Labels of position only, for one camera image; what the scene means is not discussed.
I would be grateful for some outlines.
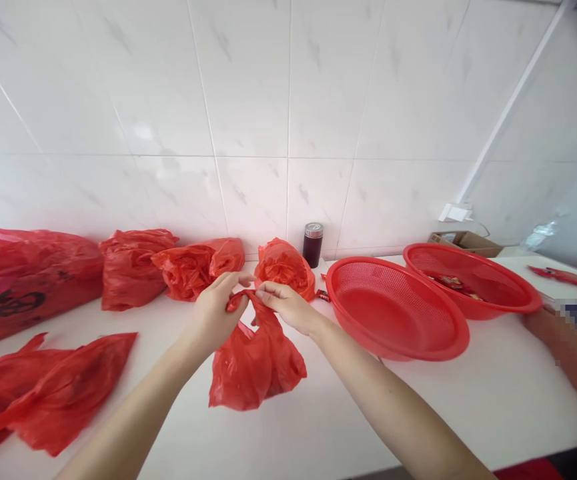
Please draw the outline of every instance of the bottle cap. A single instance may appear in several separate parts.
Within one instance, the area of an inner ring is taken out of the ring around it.
[[[322,238],[324,236],[324,226],[321,223],[306,223],[304,235],[308,238]]]

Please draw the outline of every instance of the hand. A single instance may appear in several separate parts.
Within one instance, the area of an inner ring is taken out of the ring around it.
[[[237,310],[226,313],[226,305],[233,294],[233,288],[238,283],[249,287],[254,280],[255,277],[249,273],[222,273],[197,298],[192,322],[184,329],[182,337],[198,345],[206,355],[221,347],[233,333],[248,306],[249,299],[244,296]]]
[[[309,337],[322,324],[322,321],[328,321],[288,285],[265,281],[257,288],[255,294],[266,307],[279,313],[288,325],[302,335]]]

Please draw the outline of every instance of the red colander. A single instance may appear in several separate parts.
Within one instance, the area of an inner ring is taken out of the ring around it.
[[[471,298],[433,281],[469,320],[489,320],[507,312],[530,313],[542,306],[539,292],[529,282],[474,253],[446,245],[414,243],[404,249],[404,260],[419,276],[457,277],[483,298],[484,301]]]
[[[333,264],[326,289],[337,320],[362,347],[391,360],[441,361],[466,350],[466,320],[430,280],[370,257]]]

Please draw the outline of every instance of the white countertop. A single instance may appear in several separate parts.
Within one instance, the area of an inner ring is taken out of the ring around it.
[[[386,257],[401,263],[401,257]],[[253,271],[255,262],[247,262]],[[317,288],[324,288],[320,273]],[[32,451],[12,436],[0,445],[0,478],[52,478],[94,427],[139,383],[189,320],[193,305],[165,295],[145,307],[102,312],[100,300],[0,341],[0,356],[36,333],[45,347],[68,348],[100,335],[139,331],[117,389],[91,427],[60,456]],[[315,308],[334,319],[331,305]],[[253,318],[251,307],[243,320]],[[407,381],[491,469],[577,447],[577,393],[541,342],[515,315],[469,321],[471,341],[457,359],[386,365]],[[212,357],[180,393],[140,479],[343,479],[398,466],[316,346],[285,327],[304,356],[308,378],[258,410],[208,408]]]

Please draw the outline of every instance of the white tiled wall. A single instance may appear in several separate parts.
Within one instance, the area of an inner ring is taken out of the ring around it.
[[[328,257],[396,253],[440,227],[556,10],[0,0],[0,227],[254,254],[321,221]],[[470,196],[501,242],[577,179],[577,11],[543,57]]]
[[[577,182],[577,10],[562,19],[489,152],[469,200],[491,235],[512,245]]]

